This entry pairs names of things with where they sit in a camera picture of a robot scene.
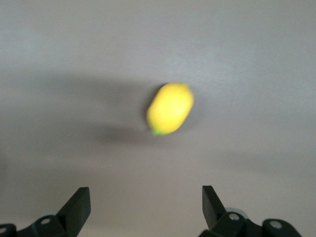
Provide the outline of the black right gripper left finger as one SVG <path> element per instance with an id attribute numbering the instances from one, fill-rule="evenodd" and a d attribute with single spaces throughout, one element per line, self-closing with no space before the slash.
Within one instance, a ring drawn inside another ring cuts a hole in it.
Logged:
<path id="1" fill-rule="evenodd" d="M 17 230 L 11 223 L 1 224 L 2 237 L 77 237 L 91 213 L 90 191 L 79 188 L 55 215 L 46 215 L 28 227 Z"/>

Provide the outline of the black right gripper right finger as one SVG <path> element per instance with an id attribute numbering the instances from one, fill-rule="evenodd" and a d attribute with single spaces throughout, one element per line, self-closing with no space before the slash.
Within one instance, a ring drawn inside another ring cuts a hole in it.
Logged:
<path id="1" fill-rule="evenodd" d="M 202 212 L 208 229 L 201 237 L 300 237 L 301 234 L 281 219 L 253 223 L 237 211 L 227 211 L 212 186 L 202 187 Z"/>

